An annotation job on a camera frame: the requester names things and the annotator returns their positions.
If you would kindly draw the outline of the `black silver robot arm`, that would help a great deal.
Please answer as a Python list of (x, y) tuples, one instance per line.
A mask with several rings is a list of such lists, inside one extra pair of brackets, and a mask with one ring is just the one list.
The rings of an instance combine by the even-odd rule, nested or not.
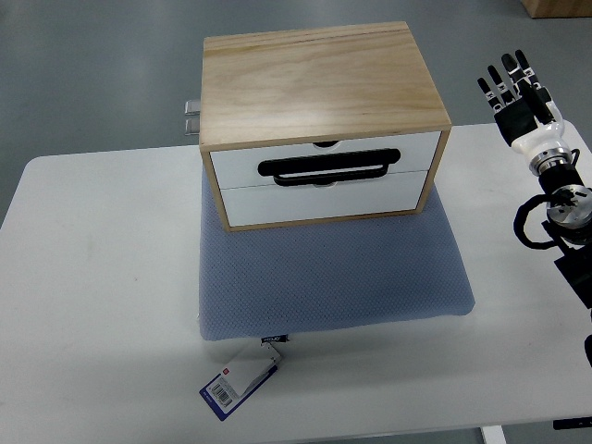
[[(544, 251), (560, 249), (554, 261), (586, 309), (591, 308), (591, 189), (585, 185), (576, 165), (580, 151), (548, 149), (534, 159), (534, 174), (542, 192), (522, 204), (513, 221), (513, 232), (525, 247)], [(541, 223), (549, 235), (546, 241), (530, 240), (524, 231), (532, 210), (544, 204), (546, 219)]]

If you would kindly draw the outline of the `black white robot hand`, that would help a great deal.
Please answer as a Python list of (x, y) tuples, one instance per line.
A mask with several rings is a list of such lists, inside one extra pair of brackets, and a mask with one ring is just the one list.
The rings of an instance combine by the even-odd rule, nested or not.
[(509, 82), (490, 65), (487, 67), (490, 79), (480, 78), (477, 84), (493, 111), (503, 140), (529, 159), (552, 149), (565, 150), (561, 112), (523, 51), (504, 54), (501, 62)]

